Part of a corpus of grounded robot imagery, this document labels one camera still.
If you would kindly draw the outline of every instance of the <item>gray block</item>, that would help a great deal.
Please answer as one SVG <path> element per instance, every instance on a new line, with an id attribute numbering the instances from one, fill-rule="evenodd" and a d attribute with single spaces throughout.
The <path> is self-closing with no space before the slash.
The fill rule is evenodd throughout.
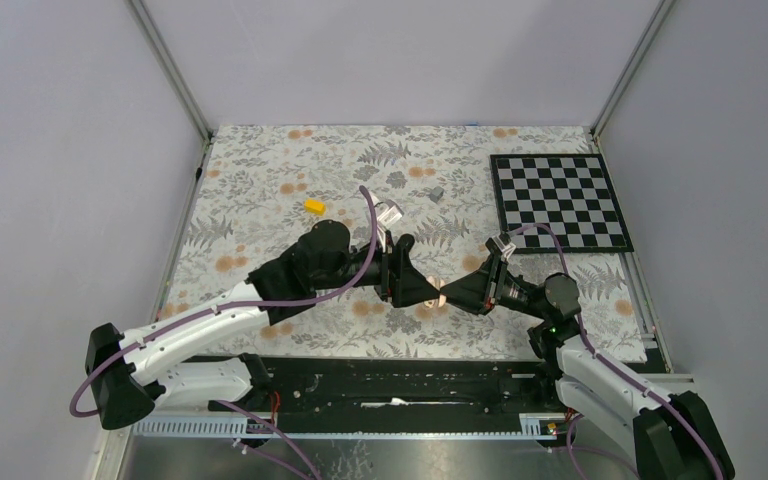
<path id="1" fill-rule="evenodd" d="M 439 202 L 443 198 L 443 189 L 441 187 L 434 187 L 431 193 L 428 194 L 428 198 L 434 203 Z"/>

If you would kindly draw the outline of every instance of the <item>tabletop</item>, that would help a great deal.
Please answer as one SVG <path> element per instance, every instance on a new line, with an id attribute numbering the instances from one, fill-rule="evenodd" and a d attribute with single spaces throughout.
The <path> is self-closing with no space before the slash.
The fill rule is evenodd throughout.
<path id="1" fill-rule="evenodd" d="M 365 185 L 404 211 L 393 236 L 416 237 L 414 266 L 453 281 L 486 258 L 499 233 L 490 178 L 495 153 L 590 153 L 582 127 L 223 126 L 205 165 L 160 318 L 245 280 L 314 223 L 333 219 L 369 239 Z M 442 187 L 438 203 L 428 193 Z M 324 216 L 303 208 L 326 205 Z M 569 254 L 588 332 L 626 362 L 645 361 L 637 313 L 617 254 Z M 540 283 L 557 255 L 514 255 L 511 270 Z M 450 305 L 394 309 L 357 288 L 278 325 L 211 346 L 207 354 L 534 360 L 526 330 L 539 321 L 498 308 L 487 316 Z"/>

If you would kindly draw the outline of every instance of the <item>gray wall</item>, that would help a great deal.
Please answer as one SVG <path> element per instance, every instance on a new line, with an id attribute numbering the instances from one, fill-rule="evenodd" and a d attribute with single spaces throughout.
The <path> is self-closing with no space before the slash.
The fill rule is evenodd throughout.
<path id="1" fill-rule="evenodd" d="M 589 125 L 657 0 L 151 0 L 208 121 Z"/>
<path id="2" fill-rule="evenodd" d="M 603 144 L 671 350 L 768 478 L 768 1 L 680 1 Z"/>
<path id="3" fill-rule="evenodd" d="M 123 1 L 2 3 L 0 480 L 75 480 L 88 334 L 150 318 L 199 144 Z"/>

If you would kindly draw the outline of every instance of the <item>yellow block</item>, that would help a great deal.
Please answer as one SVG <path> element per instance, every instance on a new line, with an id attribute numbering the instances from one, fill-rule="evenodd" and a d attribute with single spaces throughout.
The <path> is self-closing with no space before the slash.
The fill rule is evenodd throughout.
<path id="1" fill-rule="evenodd" d="M 325 215 L 325 204 L 312 198 L 308 198 L 305 200 L 305 210 L 315 215 Z"/>

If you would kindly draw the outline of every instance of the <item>checkerboard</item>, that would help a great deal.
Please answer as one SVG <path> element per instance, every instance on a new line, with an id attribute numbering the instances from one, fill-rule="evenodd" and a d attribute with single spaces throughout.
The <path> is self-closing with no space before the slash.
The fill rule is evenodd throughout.
<path id="1" fill-rule="evenodd" d="M 491 155 L 490 169 L 503 231 L 545 223 L 564 252 L 633 250 L 601 155 Z M 542 230 L 512 240 L 516 253 L 555 251 Z"/>

